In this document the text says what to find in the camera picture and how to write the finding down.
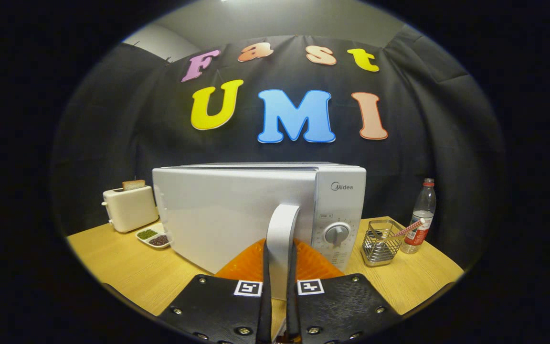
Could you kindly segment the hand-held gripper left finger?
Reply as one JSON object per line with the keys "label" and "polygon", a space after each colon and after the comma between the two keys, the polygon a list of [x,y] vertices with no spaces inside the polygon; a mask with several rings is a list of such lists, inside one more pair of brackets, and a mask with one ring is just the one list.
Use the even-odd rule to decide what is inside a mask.
{"label": "hand-held gripper left finger", "polygon": [[159,322],[205,344],[269,344],[268,263],[266,240],[260,239],[214,276],[194,276],[159,314]]}

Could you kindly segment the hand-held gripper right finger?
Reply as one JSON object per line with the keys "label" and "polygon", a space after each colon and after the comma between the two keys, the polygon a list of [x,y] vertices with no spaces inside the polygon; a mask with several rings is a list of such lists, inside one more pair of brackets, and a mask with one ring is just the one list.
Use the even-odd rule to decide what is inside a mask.
{"label": "hand-held gripper right finger", "polygon": [[293,240],[288,272],[286,326],[294,344],[371,344],[402,315],[361,273],[298,278],[299,242]]}

